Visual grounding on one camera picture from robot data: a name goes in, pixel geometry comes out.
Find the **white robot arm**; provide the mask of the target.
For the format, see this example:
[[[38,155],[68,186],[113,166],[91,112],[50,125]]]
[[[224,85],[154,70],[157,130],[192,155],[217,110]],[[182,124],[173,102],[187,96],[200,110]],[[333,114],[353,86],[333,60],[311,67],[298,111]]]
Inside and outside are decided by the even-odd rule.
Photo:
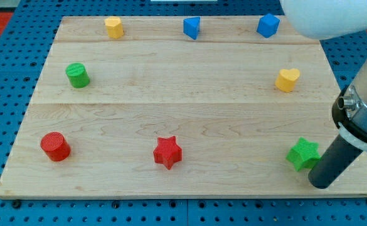
[[[281,0],[283,12],[301,35],[327,40],[367,30],[367,1]],[[332,107],[340,138],[367,151],[367,59]]]

